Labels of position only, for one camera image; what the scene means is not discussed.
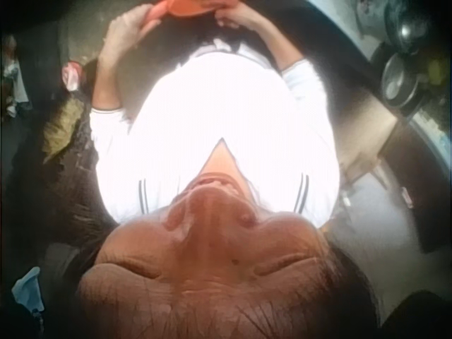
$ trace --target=person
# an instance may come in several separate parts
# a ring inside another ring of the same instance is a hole
[[[326,240],[339,168],[326,93],[310,61],[236,1],[214,39],[161,78],[134,122],[121,58],[159,20],[119,16],[100,52],[90,114],[97,179],[118,227],[81,278],[98,338],[365,338],[378,326],[365,277]]]

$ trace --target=white shirt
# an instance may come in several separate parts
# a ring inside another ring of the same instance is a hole
[[[323,85],[307,60],[281,77],[249,51],[198,53],[158,81],[133,124],[123,109],[92,110],[100,194],[118,223],[168,206],[221,139],[257,204],[329,220],[339,166]]]

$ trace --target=blue cloth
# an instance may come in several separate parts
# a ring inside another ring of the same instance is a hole
[[[23,278],[16,281],[11,290],[18,304],[23,305],[32,314],[34,310],[44,311],[40,285],[37,281],[41,269],[33,267]]]

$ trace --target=eye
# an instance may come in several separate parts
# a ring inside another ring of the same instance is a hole
[[[294,263],[299,263],[300,261],[305,261],[314,258],[311,254],[290,254],[288,256],[280,257],[274,261],[258,264],[254,268],[254,274],[260,277],[270,275],[272,273],[278,272],[284,268],[287,268]]]
[[[121,263],[117,263],[117,265],[148,279],[157,279],[162,275],[161,270],[135,261],[122,261]]]

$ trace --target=hand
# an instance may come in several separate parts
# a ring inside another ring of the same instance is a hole
[[[137,6],[110,23],[104,39],[104,47],[99,55],[99,60],[104,65],[116,66],[132,47],[160,24],[160,20],[144,23],[152,7],[153,5],[150,4]]]
[[[239,28],[244,26],[256,30],[265,18],[251,7],[238,0],[201,0],[203,6],[224,7],[215,12],[218,25],[221,27]]]

